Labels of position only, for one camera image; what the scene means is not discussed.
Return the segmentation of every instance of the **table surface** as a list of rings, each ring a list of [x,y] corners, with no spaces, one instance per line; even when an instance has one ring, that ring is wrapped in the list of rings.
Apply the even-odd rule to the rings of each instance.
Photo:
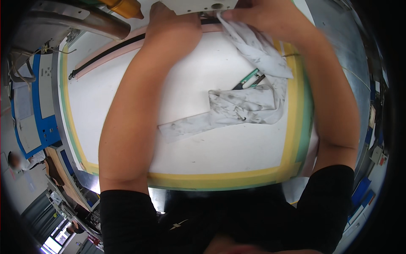
[[[307,0],[306,2],[313,16],[316,27],[321,29],[327,35],[330,42],[335,48],[337,57],[341,65],[346,68],[344,72],[354,92],[358,104],[358,109],[360,111],[360,143],[363,143],[363,141],[365,140],[369,119],[369,89],[365,85],[368,83],[369,74],[367,69],[366,55],[357,25],[352,17],[352,14],[350,12],[344,12],[334,2],[319,0]],[[295,1],[295,3],[298,5],[303,4],[304,2],[299,0]],[[100,43],[100,45],[96,45],[95,48],[91,50],[95,51],[97,50],[97,47],[101,47],[103,43]],[[55,67],[54,64],[58,64],[58,59],[53,59],[53,67]],[[53,96],[54,98],[58,98],[58,92],[56,90],[55,93],[54,89],[54,87],[58,86],[57,80],[53,79],[52,85]],[[58,100],[54,99],[54,106],[55,112],[60,112],[60,105],[58,104]],[[61,115],[57,114],[56,118],[58,126],[61,126]],[[59,132],[61,134],[62,142],[66,144],[67,138],[65,132],[63,130],[59,130]],[[67,155],[69,160],[73,161],[71,153],[67,151]],[[97,176],[78,170],[74,165],[72,166],[78,180],[84,187],[96,193],[100,193],[99,180]],[[151,198],[159,211],[163,211],[163,204],[164,201],[168,198],[169,193],[170,191],[168,190],[150,188]]]

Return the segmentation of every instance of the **black cable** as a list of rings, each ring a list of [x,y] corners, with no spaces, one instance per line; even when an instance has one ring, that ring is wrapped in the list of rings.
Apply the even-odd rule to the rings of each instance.
[[[219,23],[220,23],[220,21],[219,21],[217,18],[201,20],[201,24],[202,24],[202,25],[219,24]],[[77,68],[77,69],[74,69],[74,70],[72,71],[72,73],[69,75],[69,80],[71,80],[72,78],[74,78],[74,77],[76,76],[76,74],[78,74],[79,72],[81,72],[84,68],[88,67],[89,65],[91,65],[92,63],[94,63],[94,62],[96,62],[97,60],[101,59],[102,57],[104,57],[104,56],[106,56],[106,55],[108,55],[108,54],[110,54],[110,53],[113,53],[114,51],[116,51],[116,50],[118,50],[118,49],[120,49],[120,48],[122,48],[122,47],[125,47],[125,46],[127,46],[127,45],[130,45],[130,44],[132,44],[132,43],[134,43],[134,42],[140,41],[140,40],[142,40],[142,39],[145,39],[145,34],[144,34],[144,33],[141,34],[141,35],[135,36],[134,38],[128,39],[127,41],[123,41],[122,43],[117,44],[116,46],[114,46],[114,47],[112,47],[112,48],[109,48],[108,50],[104,51],[103,53],[101,53],[101,54],[99,54],[99,55],[93,57],[91,60],[89,60],[89,61],[88,61],[87,63],[85,63],[84,65],[80,66],[80,67]]]

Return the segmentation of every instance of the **person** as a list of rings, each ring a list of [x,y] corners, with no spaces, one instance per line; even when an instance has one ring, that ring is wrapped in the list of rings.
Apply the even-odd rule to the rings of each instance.
[[[45,153],[43,150],[41,150],[32,155],[30,158],[26,159],[20,152],[9,152],[7,160],[9,161],[9,165],[12,169],[30,170],[38,164],[44,163]]]
[[[156,216],[147,173],[162,86],[171,67],[202,37],[196,13],[176,16],[159,2],[151,8],[144,45],[121,80],[100,137],[101,230],[107,254],[327,254],[342,237],[360,124],[334,50],[290,0],[256,0],[222,16],[291,43],[304,60],[320,144],[297,208],[272,195],[241,194],[180,201]]]
[[[82,234],[84,232],[84,229],[78,225],[76,221],[72,221],[72,223],[66,227],[66,232],[69,234],[73,234],[74,232],[76,234]]]

